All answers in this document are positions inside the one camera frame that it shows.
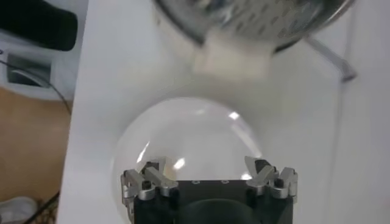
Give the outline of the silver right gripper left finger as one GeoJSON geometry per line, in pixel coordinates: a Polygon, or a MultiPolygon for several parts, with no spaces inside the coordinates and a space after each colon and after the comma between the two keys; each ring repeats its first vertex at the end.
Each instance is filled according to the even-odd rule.
{"type": "Polygon", "coordinates": [[[170,197],[177,190],[179,183],[165,175],[166,156],[147,160],[141,169],[125,170],[121,178],[121,200],[127,209],[128,215],[134,215],[134,201],[136,198],[148,201],[154,199],[156,190],[164,197],[170,197]]]}

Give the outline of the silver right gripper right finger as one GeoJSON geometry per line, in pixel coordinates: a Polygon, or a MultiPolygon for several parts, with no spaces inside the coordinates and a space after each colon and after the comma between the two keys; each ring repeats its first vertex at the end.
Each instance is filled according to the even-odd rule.
{"type": "Polygon", "coordinates": [[[297,203],[298,173],[295,169],[285,167],[279,172],[267,160],[251,156],[245,156],[244,162],[251,176],[246,185],[255,191],[256,196],[268,192],[272,198],[291,198],[297,203]]]}

